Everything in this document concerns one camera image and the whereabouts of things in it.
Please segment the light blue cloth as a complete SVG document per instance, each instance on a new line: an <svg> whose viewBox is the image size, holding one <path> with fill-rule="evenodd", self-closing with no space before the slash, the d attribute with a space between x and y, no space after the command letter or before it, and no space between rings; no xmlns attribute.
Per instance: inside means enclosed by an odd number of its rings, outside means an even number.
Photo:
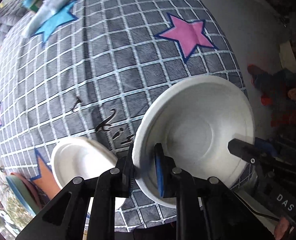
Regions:
<svg viewBox="0 0 296 240"><path fill-rule="evenodd" d="M45 0L22 31L21 36L23 38L31 37L42 24L57 14L69 1L70 0Z"/></svg>

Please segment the small white paper bowl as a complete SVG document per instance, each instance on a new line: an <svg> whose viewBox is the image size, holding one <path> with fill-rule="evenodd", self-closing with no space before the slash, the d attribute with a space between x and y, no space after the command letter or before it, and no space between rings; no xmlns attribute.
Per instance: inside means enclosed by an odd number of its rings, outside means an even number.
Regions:
<svg viewBox="0 0 296 240"><path fill-rule="evenodd" d="M67 137L51 154L53 177L60 189L75 177L91 179L117 164L118 158L105 146L86 137Z"/></svg>

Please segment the large white paper bowl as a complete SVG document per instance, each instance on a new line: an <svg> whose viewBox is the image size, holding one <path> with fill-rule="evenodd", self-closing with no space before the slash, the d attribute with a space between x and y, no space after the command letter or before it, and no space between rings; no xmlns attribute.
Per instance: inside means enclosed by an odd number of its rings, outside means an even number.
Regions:
<svg viewBox="0 0 296 240"><path fill-rule="evenodd" d="M217 76L185 79L153 102L138 127L132 151L136 183L152 201L176 206L175 198L162 198L158 192L153 149L159 143L192 176L214 176L232 187L247 165L230 154L232 139L255 140L255 121L243 91Z"/></svg>

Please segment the red plate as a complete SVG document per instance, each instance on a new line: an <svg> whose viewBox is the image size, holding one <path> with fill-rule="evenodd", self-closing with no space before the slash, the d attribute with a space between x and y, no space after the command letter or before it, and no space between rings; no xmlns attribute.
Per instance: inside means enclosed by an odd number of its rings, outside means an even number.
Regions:
<svg viewBox="0 0 296 240"><path fill-rule="evenodd" d="M42 202L40 200L38 191L35 188L35 186L30 181L28 181L23 175L21 175L19 173L16 173L16 172L12 172L11 174L17 176L19 179L22 180L22 182L27 186L27 188L30 191L30 193L32 194L35 202L37 203L37 205L39 206L39 208L41 210L43 208L43 204L42 204Z"/></svg>

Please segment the green cap bottle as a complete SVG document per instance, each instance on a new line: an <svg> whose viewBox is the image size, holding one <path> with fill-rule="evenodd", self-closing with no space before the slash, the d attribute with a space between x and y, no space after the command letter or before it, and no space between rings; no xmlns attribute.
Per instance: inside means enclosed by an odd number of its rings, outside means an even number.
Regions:
<svg viewBox="0 0 296 240"><path fill-rule="evenodd" d="M42 0L22 0L22 5L29 11L38 12L42 6Z"/></svg>

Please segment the grey quilted cushion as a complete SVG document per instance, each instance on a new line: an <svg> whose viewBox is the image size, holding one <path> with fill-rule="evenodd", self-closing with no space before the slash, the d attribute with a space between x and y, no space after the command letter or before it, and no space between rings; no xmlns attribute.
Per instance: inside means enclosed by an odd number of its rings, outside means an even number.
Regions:
<svg viewBox="0 0 296 240"><path fill-rule="evenodd" d="M27 13L22 0L11 0L0 9L0 46L10 29Z"/></svg>

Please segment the light blue plate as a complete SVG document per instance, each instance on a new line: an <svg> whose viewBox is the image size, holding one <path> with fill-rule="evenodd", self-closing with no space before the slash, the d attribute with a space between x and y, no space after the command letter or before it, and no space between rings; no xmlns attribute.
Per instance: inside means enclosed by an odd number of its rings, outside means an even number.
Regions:
<svg viewBox="0 0 296 240"><path fill-rule="evenodd" d="M27 186L22 182L21 179L12 174L6 176L6 180L19 202L24 206L28 213L30 213L32 216L35 216L40 211L40 208L35 202Z"/></svg>

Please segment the grey checkered star tablecloth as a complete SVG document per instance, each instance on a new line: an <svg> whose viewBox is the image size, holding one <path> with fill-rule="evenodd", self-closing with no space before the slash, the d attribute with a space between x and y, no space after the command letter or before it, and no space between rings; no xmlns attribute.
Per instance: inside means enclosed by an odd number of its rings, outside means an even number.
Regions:
<svg viewBox="0 0 296 240"><path fill-rule="evenodd" d="M68 136L128 151L149 106L186 78L210 74L244 88L227 38L200 0L76 0L74 21L47 41L24 39L25 14L0 51L0 158L39 175Z"/></svg>

